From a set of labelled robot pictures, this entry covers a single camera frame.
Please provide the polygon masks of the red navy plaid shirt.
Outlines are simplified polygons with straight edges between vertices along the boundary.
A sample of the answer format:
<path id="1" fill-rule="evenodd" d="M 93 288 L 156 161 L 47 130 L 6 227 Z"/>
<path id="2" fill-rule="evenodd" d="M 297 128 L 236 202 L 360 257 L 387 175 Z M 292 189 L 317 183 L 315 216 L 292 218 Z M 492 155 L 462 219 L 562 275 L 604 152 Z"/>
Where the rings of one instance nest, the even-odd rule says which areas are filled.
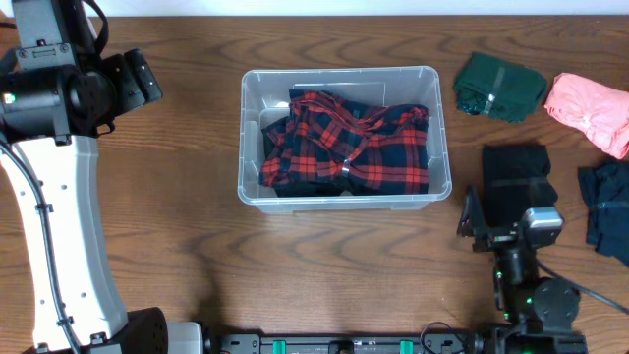
<path id="1" fill-rule="evenodd" d="M 428 191 L 425 106 L 367 105 L 325 90 L 292 89 L 289 96 L 292 177 L 343 176 L 378 195 Z"/>

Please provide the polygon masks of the dark green garment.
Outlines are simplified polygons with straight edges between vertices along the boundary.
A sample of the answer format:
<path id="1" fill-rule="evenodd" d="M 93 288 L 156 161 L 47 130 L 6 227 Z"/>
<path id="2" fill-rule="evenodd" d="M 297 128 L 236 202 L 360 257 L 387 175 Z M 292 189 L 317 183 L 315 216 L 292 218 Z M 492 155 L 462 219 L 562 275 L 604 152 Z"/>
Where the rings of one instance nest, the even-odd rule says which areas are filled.
<path id="1" fill-rule="evenodd" d="M 473 52 L 453 88 L 458 110 L 521 123 L 536 112 L 545 96 L 547 80 L 526 66 Z"/>

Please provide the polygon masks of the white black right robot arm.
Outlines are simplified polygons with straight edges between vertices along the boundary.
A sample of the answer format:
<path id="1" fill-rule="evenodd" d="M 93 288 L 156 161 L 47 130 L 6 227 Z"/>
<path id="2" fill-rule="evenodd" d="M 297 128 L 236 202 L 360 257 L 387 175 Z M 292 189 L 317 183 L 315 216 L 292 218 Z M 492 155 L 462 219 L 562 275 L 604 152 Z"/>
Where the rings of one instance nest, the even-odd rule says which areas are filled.
<path id="1" fill-rule="evenodd" d="M 573 329 L 580 292 L 565 279 L 540 275 L 537 249 L 555 243 L 563 218 L 553 206 L 532 207 L 514 223 L 486 224 L 474 187 L 467 191 L 457 234 L 474 239 L 473 251 L 494 255 L 493 293 L 504 324 L 487 324 L 468 341 L 468 353 L 586 353 Z"/>

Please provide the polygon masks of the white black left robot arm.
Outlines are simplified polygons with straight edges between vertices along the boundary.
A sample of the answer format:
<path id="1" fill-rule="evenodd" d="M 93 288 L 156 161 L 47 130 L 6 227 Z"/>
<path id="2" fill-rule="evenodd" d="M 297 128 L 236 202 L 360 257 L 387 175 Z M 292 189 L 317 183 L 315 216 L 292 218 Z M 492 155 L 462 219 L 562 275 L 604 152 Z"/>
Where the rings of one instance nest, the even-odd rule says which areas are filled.
<path id="1" fill-rule="evenodd" d="M 87 1 L 15 0 L 21 44 L 1 61 L 1 165 L 18 202 L 34 288 L 37 353 L 202 354 L 201 326 L 130 311 L 108 262 L 99 137 L 160 99 L 143 54 L 103 56 Z"/>

